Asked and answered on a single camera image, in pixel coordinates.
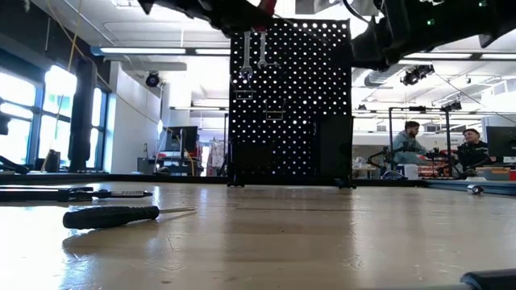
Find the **white wall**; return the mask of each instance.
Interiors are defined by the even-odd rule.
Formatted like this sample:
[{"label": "white wall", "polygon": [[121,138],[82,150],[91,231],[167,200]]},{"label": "white wall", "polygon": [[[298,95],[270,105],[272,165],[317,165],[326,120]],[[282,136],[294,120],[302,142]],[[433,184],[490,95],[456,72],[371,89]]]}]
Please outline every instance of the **white wall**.
[{"label": "white wall", "polygon": [[144,157],[144,143],[149,155],[155,154],[161,101],[125,73],[118,62],[111,64],[110,86],[114,89],[110,96],[114,109],[110,108],[108,117],[104,165],[110,173],[127,174],[136,171],[136,159]]}]

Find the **wrench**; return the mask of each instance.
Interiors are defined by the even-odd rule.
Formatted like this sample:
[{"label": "wrench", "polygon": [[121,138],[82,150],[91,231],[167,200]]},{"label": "wrench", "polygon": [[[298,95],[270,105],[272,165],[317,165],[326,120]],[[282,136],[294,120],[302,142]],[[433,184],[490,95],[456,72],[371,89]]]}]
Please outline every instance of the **wrench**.
[{"label": "wrench", "polygon": [[258,61],[258,68],[267,68],[267,60],[265,59],[265,44],[267,39],[267,31],[262,31],[260,34],[260,61]]},{"label": "wrench", "polygon": [[240,76],[247,78],[248,80],[252,77],[252,68],[249,64],[249,50],[251,47],[251,32],[246,31],[243,33],[243,66],[240,69]]}]

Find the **man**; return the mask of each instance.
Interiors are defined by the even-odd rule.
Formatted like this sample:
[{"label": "man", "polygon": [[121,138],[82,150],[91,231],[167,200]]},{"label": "man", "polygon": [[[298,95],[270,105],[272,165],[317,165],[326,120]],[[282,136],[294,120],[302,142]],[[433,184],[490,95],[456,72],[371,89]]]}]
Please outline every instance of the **man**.
[{"label": "man", "polygon": [[465,143],[457,147],[457,156],[464,170],[475,164],[492,164],[497,161],[496,157],[489,157],[487,143],[481,141],[481,134],[477,130],[466,129],[462,135]]},{"label": "man", "polygon": [[408,121],[405,123],[405,130],[400,132],[393,141],[393,149],[404,148],[394,155],[394,162],[397,164],[428,164],[427,161],[420,159],[417,154],[425,155],[427,150],[416,141],[419,133],[419,123]]}]

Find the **window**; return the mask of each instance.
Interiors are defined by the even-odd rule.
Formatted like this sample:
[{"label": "window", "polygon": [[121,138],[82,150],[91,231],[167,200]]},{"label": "window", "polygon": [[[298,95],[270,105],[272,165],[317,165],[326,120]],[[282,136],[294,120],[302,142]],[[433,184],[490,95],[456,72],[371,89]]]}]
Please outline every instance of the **window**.
[{"label": "window", "polygon": [[35,102],[35,86],[28,81],[0,72],[0,97],[25,106]]},{"label": "window", "polygon": [[31,123],[11,119],[7,126],[9,134],[0,135],[0,154],[17,164],[26,164]]},{"label": "window", "polygon": [[102,112],[102,91],[99,88],[94,90],[94,112],[91,114],[91,125],[100,125],[100,115]]},{"label": "window", "polygon": [[98,130],[96,128],[91,129],[91,136],[89,137],[89,159],[86,161],[87,168],[95,168],[95,157],[97,156],[98,149]]},{"label": "window", "polygon": [[[69,138],[73,95],[77,78],[52,66],[45,74],[45,87],[0,72],[0,111],[8,114],[9,134],[0,135],[0,155],[18,164],[34,164],[49,149],[60,153],[61,166],[69,166]],[[94,90],[91,118],[90,156],[87,168],[101,168],[105,134],[107,94]]]},{"label": "window", "polygon": [[71,117],[77,78],[70,72],[53,65],[45,74],[45,85],[43,110]]},{"label": "window", "polygon": [[11,117],[9,134],[0,135],[0,155],[17,164],[27,163],[33,113],[25,107],[35,104],[35,91],[30,82],[0,72],[0,111]]},{"label": "window", "polygon": [[11,116],[32,119],[33,113],[30,110],[24,109],[21,106],[15,104],[3,103],[0,105],[0,110]]}]

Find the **table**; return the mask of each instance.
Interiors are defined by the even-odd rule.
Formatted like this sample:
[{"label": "table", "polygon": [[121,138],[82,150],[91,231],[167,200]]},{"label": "table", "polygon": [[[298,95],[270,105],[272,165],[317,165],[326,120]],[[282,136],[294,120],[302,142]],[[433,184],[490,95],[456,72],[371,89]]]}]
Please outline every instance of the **table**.
[{"label": "table", "polygon": [[357,167],[357,168],[353,168],[353,171],[354,172],[365,172],[366,173],[366,176],[367,176],[367,179],[371,179],[371,173],[372,172],[375,172],[375,171],[379,171],[380,169],[379,168],[375,168],[375,167]]},{"label": "table", "polygon": [[408,287],[516,264],[511,197],[427,188],[95,186],[155,192],[96,205],[198,211],[88,231],[61,225],[66,211],[88,204],[0,204],[2,288]]}]

